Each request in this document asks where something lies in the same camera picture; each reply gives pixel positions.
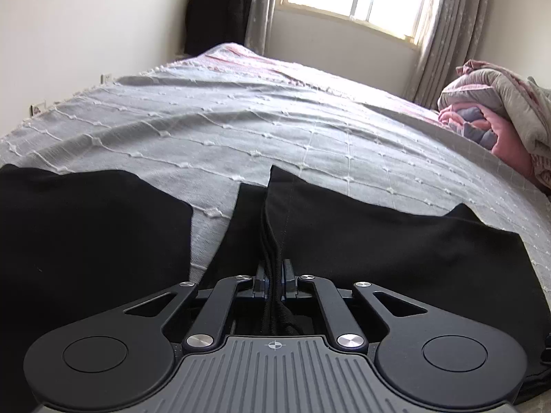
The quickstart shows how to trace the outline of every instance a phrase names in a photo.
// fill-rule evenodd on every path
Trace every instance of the white wall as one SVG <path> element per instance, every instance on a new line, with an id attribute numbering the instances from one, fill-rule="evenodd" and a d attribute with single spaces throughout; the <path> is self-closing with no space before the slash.
<path id="1" fill-rule="evenodd" d="M 174 59 L 187 0 L 0 0 L 0 135 L 29 105 Z"/>
<path id="2" fill-rule="evenodd" d="M 551 88 L 551 0 L 490 0 L 476 57 Z"/>
<path id="3" fill-rule="evenodd" d="M 350 21 L 276 9 L 267 55 L 401 96 L 418 54 L 400 39 Z"/>

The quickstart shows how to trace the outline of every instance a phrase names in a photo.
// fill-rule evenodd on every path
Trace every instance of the bed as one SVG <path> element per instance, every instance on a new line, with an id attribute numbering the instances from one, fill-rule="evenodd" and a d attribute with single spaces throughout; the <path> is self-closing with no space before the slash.
<path id="1" fill-rule="evenodd" d="M 187 201 L 193 281 L 228 227 L 239 184 L 266 185 L 272 164 L 406 212 L 442 215 L 464 202 L 520 234 L 551 302 L 551 204 L 524 177 L 429 110 L 236 44 L 77 93 L 3 137 L 0 161 L 125 169 Z M 549 409 L 547 393 L 520 406 Z"/>

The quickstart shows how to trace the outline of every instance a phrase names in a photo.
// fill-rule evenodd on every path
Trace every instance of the folded blanket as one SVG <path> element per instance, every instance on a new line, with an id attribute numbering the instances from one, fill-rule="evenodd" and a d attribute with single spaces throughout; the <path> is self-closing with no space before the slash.
<path id="1" fill-rule="evenodd" d="M 487 142 L 493 139 L 490 138 L 490 136 L 484 139 L 484 135 L 492 132 L 496 136 L 496 141 L 492 143 L 492 147 L 490 149 L 492 154 L 502 160 L 503 163 L 512 167 L 519 174 L 526 177 L 534 185 L 539 186 L 540 184 L 534 175 L 534 166 L 532 164 L 531 156 L 524 147 L 524 144 L 522 143 L 517 131 L 514 129 L 514 126 L 506 119 L 488 109 L 488 107 L 484 107 L 481 104 L 476 104 L 473 102 L 453 104 L 441 112 L 439 120 L 444 124 L 449 124 L 446 120 L 456 122 L 455 120 L 457 117 L 460 117 L 459 112 L 463 112 L 465 109 L 472 110 L 472 108 L 477 108 L 480 110 L 484 119 L 490 124 L 491 128 L 488 129 L 487 132 L 484 132 L 477 141 L 477 134 L 479 133 L 476 131 L 465 132 L 465 127 L 470 125 L 470 123 L 464 122 L 463 136 L 466 138 L 470 137 L 469 139 L 484 147 L 482 142 L 487 144 Z"/>
<path id="2" fill-rule="evenodd" d="M 489 151 L 498 140 L 497 135 L 491 129 L 490 122 L 484 118 L 478 107 L 458 109 L 457 112 L 450 108 L 444 109 L 440 112 L 438 121 L 447 124 L 458 135 L 480 144 Z"/>
<path id="3" fill-rule="evenodd" d="M 536 179 L 551 188 L 551 98 L 545 90 L 538 87 L 534 81 L 524 81 L 506 68 L 478 60 L 469 60 L 462 67 L 458 67 L 457 72 L 460 77 L 443 90 L 438 100 L 439 108 L 443 109 L 448 105 L 451 92 L 455 98 L 471 98 L 455 99 L 454 102 L 470 102 L 484 106 L 485 99 L 489 99 L 487 91 L 481 92 L 479 97 L 472 91 L 459 93 L 457 90 L 473 85 L 491 88 L 501 99 L 502 108 L 506 112 L 503 113 L 499 107 L 497 116 L 502 115 L 501 118 L 511 120 L 524 148 L 531 154 L 531 166 Z"/>

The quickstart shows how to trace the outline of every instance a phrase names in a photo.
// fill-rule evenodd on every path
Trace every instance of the electrical outlet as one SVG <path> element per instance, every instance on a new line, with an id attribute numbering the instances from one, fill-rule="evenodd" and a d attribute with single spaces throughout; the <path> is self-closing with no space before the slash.
<path id="1" fill-rule="evenodd" d="M 30 106 L 31 116 L 41 115 L 46 111 L 46 101 L 39 102 L 38 104 L 33 104 Z"/>
<path id="2" fill-rule="evenodd" d="M 113 75 L 111 73 L 109 74 L 102 74 L 100 76 L 100 83 L 101 84 L 106 84 L 108 82 L 113 82 Z"/>

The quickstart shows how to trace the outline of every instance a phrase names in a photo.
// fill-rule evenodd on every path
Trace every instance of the dark clothing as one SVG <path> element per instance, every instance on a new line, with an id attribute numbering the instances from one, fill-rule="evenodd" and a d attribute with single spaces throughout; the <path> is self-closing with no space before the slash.
<path id="1" fill-rule="evenodd" d="M 250 8 L 251 0 L 189 0 L 184 52 L 199 55 L 225 42 L 243 45 Z"/>
<path id="2" fill-rule="evenodd" d="M 256 246 L 265 242 L 259 238 L 264 216 L 280 250 L 272 253 L 272 273 L 278 260 L 289 258 L 297 275 L 325 277 L 347 289 L 370 281 L 493 326 L 514 337 L 528 355 L 518 400 L 550 387 L 550 370 L 540 354 L 551 316 L 518 234 L 485 225 L 464 204 L 445 216 L 413 215 L 357 201 L 276 167 L 264 203 L 261 191 L 241 185 L 203 286 L 226 276 L 254 275 L 258 261 L 266 259 Z M 292 321 L 285 312 L 277 316 L 285 324 L 276 328 L 285 333 Z"/>
<path id="3" fill-rule="evenodd" d="M 125 171 L 0 169 L 0 411 L 36 405 L 42 334 L 189 278 L 192 208 Z"/>

